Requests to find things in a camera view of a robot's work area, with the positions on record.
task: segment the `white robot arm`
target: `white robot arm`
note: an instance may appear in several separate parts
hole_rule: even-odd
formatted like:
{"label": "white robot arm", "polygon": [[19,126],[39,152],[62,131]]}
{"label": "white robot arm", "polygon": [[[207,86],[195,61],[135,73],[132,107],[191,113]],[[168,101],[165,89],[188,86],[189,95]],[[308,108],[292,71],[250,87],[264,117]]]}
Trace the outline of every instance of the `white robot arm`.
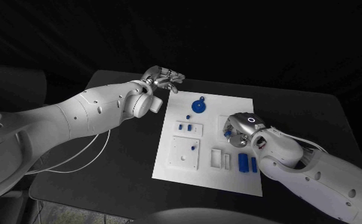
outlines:
{"label": "white robot arm", "polygon": [[159,66],[142,80],[91,88],[60,104],[0,113],[0,195],[15,186],[45,152],[64,142],[104,133],[126,119],[159,112],[158,87],[178,93],[185,76]]}
{"label": "white robot arm", "polygon": [[[267,128],[256,114],[231,115],[224,133],[236,147],[243,148],[250,142],[260,170],[270,179],[280,181],[328,215],[347,223],[362,223],[360,167],[328,154],[319,145],[319,149],[303,148],[296,137]],[[299,161],[305,164],[302,169],[296,169]]]}

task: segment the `blue round knob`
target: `blue round knob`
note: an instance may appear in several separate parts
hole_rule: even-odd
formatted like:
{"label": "blue round knob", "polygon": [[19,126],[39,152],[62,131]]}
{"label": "blue round knob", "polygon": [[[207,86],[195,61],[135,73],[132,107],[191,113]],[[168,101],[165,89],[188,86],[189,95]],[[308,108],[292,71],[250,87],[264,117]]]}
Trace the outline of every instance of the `blue round knob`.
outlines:
{"label": "blue round knob", "polygon": [[197,113],[202,113],[207,109],[207,105],[204,103],[205,101],[205,98],[201,97],[201,100],[197,100],[194,103],[192,103],[192,110],[197,112]]}

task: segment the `floor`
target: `floor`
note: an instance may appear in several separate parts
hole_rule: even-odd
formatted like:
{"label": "floor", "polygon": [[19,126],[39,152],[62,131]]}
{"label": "floor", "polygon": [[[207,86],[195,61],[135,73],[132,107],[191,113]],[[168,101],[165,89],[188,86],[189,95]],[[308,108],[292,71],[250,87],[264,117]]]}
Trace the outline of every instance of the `floor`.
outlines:
{"label": "floor", "polygon": [[127,224],[132,222],[133,220],[122,217],[38,201],[28,224]]}

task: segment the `white rectangular piece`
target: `white rectangular piece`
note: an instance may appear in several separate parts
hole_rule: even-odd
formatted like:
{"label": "white rectangular piece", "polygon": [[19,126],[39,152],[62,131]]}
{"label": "white rectangular piece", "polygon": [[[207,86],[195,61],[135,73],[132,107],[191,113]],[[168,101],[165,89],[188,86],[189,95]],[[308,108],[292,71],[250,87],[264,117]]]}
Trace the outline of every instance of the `white rectangular piece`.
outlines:
{"label": "white rectangular piece", "polygon": [[230,171],[230,155],[224,155],[224,168],[227,171]]}
{"label": "white rectangular piece", "polygon": [[212,149],[211,150],[211,158],[210,158],[210,166],[215,169],[221,169],[221,150]]}
{"label": "white rectangular piece", "polygon": [[175,135],[189,136],[189,137],[202,137],[202,125],[194,124],[191,122],[176,121],[175,123]]}
{"label": "white rectangular piece", "polygon": [[168,166],[198,170],[199,148],[199,139],[172,137]]}
{"label": "white rectangular piece", "polygon": [[[207,109],[202,113],[195,113],[192,111],[192,103],[199,100],[202,96],[205,97]],[[247,145],[243,149],[236,148],[228,143],[228,140],[225,138],[223,139],[223,128],[227,118],[230,115],[244,112],[254,112],[253,99],[250,98],[228,97],[184,91],[179,91],[178,94],[171,92],[153,169],[153,178],[237,193],[263,196],[260,170],[257,173],[241,173],[238,169],[238,154],[243,152],[253,157],[253,149],[250,145]],[[220,123],[221,115],[225,116],[225,121],[223,119]],[[175,133],[178,130],[176,122],[202,125],[202,136],[188,136]],[[199,164],[195,167],[197,170],[186,169],[179,166],[169,166],[168,164],[173,136],[199,141]],[[221,150],[223,170],[211,168],[211,149]],[[230,155],[228,172],[225,170],[225,154]]]}

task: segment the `robotic hand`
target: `robotic hand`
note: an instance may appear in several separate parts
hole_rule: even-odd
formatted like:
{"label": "robotic hand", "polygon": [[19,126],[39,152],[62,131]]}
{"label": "robotic hand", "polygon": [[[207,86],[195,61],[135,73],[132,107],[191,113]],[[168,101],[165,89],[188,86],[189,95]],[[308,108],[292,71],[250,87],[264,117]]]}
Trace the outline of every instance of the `robotic hand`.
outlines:
{"label": "robotic hand", "polygon": [[178,93],[185,76],[159,66],[142,80],[91,88],[60,104],[0,113],[0,195],[15,186],[45,152],[64,142],[107,132],[148,111],[159,112],[158,87]]}
{"label": "robotic hand", "polygon": [[[328,154],[313,142],[267,128],[253,113],[230,116],[224,135],[238,147],[253,148],[260,170],[280,181],[328,215],[347,223],[362,223],[362,169]],[[315,145],[309,149],[295,139]],[[305,168],[296,169],[302,161]]]}

